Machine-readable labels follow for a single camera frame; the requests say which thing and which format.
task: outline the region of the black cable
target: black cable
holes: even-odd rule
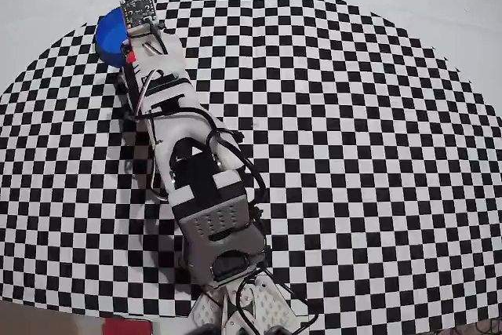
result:
[[[238,148],[236,148],[236,146],[234,146],[232,143],[223,139],[221,137],[221,135],[217,134],[215,136],[215,138],[218,143],[223,145],[226,149],[228,149],[230,152],[232,152],[239,160],[242,161],[242,163],[246,166],[246,168],[249,169],[249,171],[253,175],[254,179],[258,183],[258,186],[260,187],[260,190],[258,191],[258,195],[255,195],[254,199],[251,202],[249,202],[249,205],[255,206],[256,204],[261,203],[264,200],[265,195],[267,194],[267,186],[265,186],[264,179],[261,176],[258,169],[254,166],[254,164],[247,157],[244,156],[244,154]]]
[[[237,141],[237,143],[241,143],[244,140],[244,136],[239,131],[235,131],[233,129],[225,129],[223,127],[217,127],[215,129],[211,129],[211,131],[209,131],[209,133],[207,134],[206,146],[209,146],[209,142],[211,141],[211,139],[213,139],[216,135],[219,135],[221,133],[230,133],[234,137],[235,141]]]
[[[152,46],[150,43],[148,42],[145,42],[143,44],[144,46],[147,46],[149,49],[152,49],[154,51],[154,53],[156,53],[157,55],[162,55],[162,53],[160,51],[158,51],[154,46]]]
[[[154,22],[150,18],[147,18],[146,20],[148,25],[150,25],[150,32],[154,35],[160,47],[162,47],[162,52],[167,55],[166,45],[164,45],[164,41],[162,41],[162,37],[160,36],[157,27],[154,25]]]
[[[198,107],[180,107],[179,109],[173,110],[173,111],[156,111],[155,113],[147,113],[143,115],[138,115],[136,117],[136,120],[140,121],[142,119],[155,119],[158,117],[169,117],[170,115],[176,115],[179,113],[196,113],[201,115],[206,119],[206,121],[209,123],[211,126],[211,129],[216,128],[216,123],[214,122],[213,118],[211,115],[208,114],[207,111],[204,111],[202,109],[199,109]]]
[[[235,294],[235,306],[237,307],[237,311],[241,318],[244,320],[246,325],[251,329],[251,331],[254,332],[255,335],[260,335],[260,331],[256,329],[256,327],[251,323],[251,321],[248,319],[247,315],[244,312],[244,309],[242,308],[241,305],[241,295],[242,295],[242,290],[244,289],[244,286],[246,284],[249,284],[252,279],[256,278],[258,274],[260,274],[263,271],[263,268],[258,268],[256,269],[252,274],[247,275],[241,283],[238,285],[237,288],[237,293]]]

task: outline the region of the white plastic part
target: white plastic part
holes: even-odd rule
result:
[[[223,304],[224,291],[215,289],[207,292],[216,302]],[[201,294],[190,312],[190,316],[197,327],[202,327],[206,324],[221,326],[222,310],[214,301],[207,295]]]
[[[213,176],[213,179],[217,188],[224,188],[241,180],[235,170],[226,170],[224,172],[216,173]],[[173,207],[181,203],[185,203],[193,198],[194,193],[191,191],[190,186],[183,186],[182,188],[178,188],[171,192],[169,195],[169,204]]]
[[[163,32],[160,35],[166,46],[167,55],[159,55],[152,52],[154,51],[152,48],[145,47],[147,43],[153,46],[154,49],[162,51],[162,47],[153,35],[131,39],[131,47],[136,55],[136,62],[133,64],[136,72],[136,81],[138,83],[144,82],[152,70],[162,70],[164,75],[173,74],[177,78],[186,78],[189,80],[188,74],[185,71],[184,50],[180,39],[176,35],[168,35]],[[187,82],[145,97],[140,105],[141,112],[147,114],[150,111],[160,111],[159,108],[155,109],[156,104],[179,95],[182,96],[178,100],[180,107],[196,107],[205,111],[216,123],[216,127],[224,128],[224,124],[220,120],[214,118],[201,106],[198,102],[194,86]],[[211,127],[203,116],[190,112],[179,113],[169,117],[159,117],[153,121],[146,121],[146,123],[151,140],[154,139],[152,127],[155,128],[155,137],[158,141],[156,145],[152,144],[155,150],[155,160],[166,191],[170,194],[175,190],[175,187],[172,182],[169,161],[176,143],[184,138],[191,138],[205,143]],[[228,133],[222,133],[221,137],[238,147],[234,138]],[[214,139],[209,143],[209,147],[220,160],[223,169],[239,169],[242,167],[242,162]]]
[[[195,325],[200,327],[206,323],[219,324],[222,335],[236,335],[242,327],[252,334],[253,332],[237,311],[228,316],[229,304],[232,307],[235,306],[235,296],[241,281],[239,279],[230,282],[213,291],[218,292],[218,297],[224,296],[223,311],[214,303],[208,304],[208,298],[199,298],[191,313]],[[275,326],[282,326],[293,332],[300,326],[300,318],[295,316],[278,287],[266,275],[258,275],[254,284],[246,285],[245,289],[242,290],[241,304],[245,309],[246,316],[260,333],[265,333]],[[255,315],[251,315],[246,310],[248,306],[253,308]]]

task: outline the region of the wire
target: wire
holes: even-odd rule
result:
[[[160,36],[157,27],[154,25],[154,22],[150,18],[147,18],[146,20],[147,23],[150,25],[150,32],[154,35],[160,47],[162,47],[163,53],[167,55],[166,45],[164,44],[164,41],[162,41],[162,37]]]
[[[276,281],[274,281],[274,276],[272,275],[272,273],[270,273],[269,270],[267,270],[267,268],[262,267],[262,268],[256,269],[252,274],[247,275],[241,281],[241,283],[239,284],[239,286],[237,288],[237,293],[235,294],[235,306],[237,307],[237,311],[238,311],[239,315],[242,317],[242,319],[244,320],[244,322],[246,323],[246,325],[248,325],[248,327],[251,329],[251,331],[254,332],[255,335],[260,335],[260,331],[258,331],[258,329],[253,325],[253,323],[248,319],[247,315],[245,314],[244,309],[242,308],[242,305],[241,305],[241,295],[242,295],[242,290],[244,289],[244,286],[246,284],[249,284],[252,279],[256,278],[262,272],[267,274],[268,277],[271,278],[271,280],[274,284],[279,284],[283,289],[285,289],[291,295],[292,298],[300,300],[308,308],[308,302],[304,298],[298,297],[291,290],[291,288],[289,288],[286,284],[284,284],[282,282],[277,283]],[[314,322],[318,320],[318,318],[319,318],[319,314],[317,314],[317,313],[314,314],[314,317],[311,320],[309,320],[306,323],[302,323],[300,325],[300,327],[298,327],[298,329],[296,329],[291,335],[298,335],[299,333],[303,332],[304,330],[306,330],[307,328],[312,326],[314,324]]]
[[[156,191],[154,189],[154,181],[155,181],[155,174],[157,174],[157,163],[155,162],[155,159],[153,158],[151,160],[151,164],[152,164],[152,167],[151,167],[151,175],[150,175],[150,191],[153,193],[153,195],[155,195],[157,197],[158,200],[160,200],[161,202],[167,202],[168,199],[163,196],[160,192]]]
[[[144,81],[143,88],[141,88],[140,98],[138,99],[138,104],[136,105],[136,110],[134,111],[134,116],[137,117],[140,114],[141,105],[143,104],[144,96],[148,90],[148,86],[150,86],[151,78],[154,73],[158,72],[161,76],[164,76],[163,70],[151,70],[147,76],[147,79]]]
[[[143,44],[143,46],[145,46],[146,48],[148,48],[150,50],[151,53],[154,53],[154,54],[157,54],[157,55],[162,55],[162,53],[160,51],[158,51],[154,46],[152,46],[150,43],[148,42],[145,42]]]
[[[216,126],[216,123],[214,122],[213,117],[211,117],[211,115],[209,115],[207,111],[198,107],[180,107],[179,109],[176,109],[174,111],[157,111],[155,113],[138,115],[136,119],[141,120],[141,119],[154,119],[158,117],[169,117],[171,115],[176,115],[185,112],[201,115],[209,123],[212,132],[209,133],[208,138],[206,139],[206,144],[209,145],[211,138],[215,137],[216,141],[219,144],[221,144],[223,147],[232,152],[235,155],[235,157],[237,157],[244,164],[244,166],[249,169],[249,171],[253,175],[253,178],[256,180],[260,188],[256,197],[251,202],[249,202],[249,205],[255,206],[256,204],[261,203],[265,199],[265,196],[267,194],[267,186],[265,185],[264,179],[260,175],[260,172],[254,166],[254,164],[247,157],[245,157],[244,154],[236,146],[234,146],[229,141],[223,139],[220,135],[223,132],[233,134],[234,131],[230,131],[229,129],[218,128]]]
[[[254,179],[258,183],[258,186],[260,187],[258,195],[255,195],[254,199],[251,202],[249,202],[249,205],[255,206],[256,204],[261,203],[264,200],[265,195],[267,194],[267,186],[265,186],[264,179],[261,176],[258,169],[247,157],[244,156],[244,154],[238,148],[236,148],[236,146],[223,139],[220,134],[217,134],[215,138],[218,143],[223,145],[226,149],[232,152],[239,160],[241,160],[241,162],[246,166],[246,168],[249,169]]]

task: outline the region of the checkerboard mat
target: checkerboard mat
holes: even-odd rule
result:
[[[501,120],[436,52],[341,0],[155,0],[202,104],[270,187],[277,280],[312,333],[422,333],[502,302]],[[187,315],[181,234],[145,128],[86,24],[0,98],[0,293],[87,315]],[[253,182],[248,180],[249,195]]]

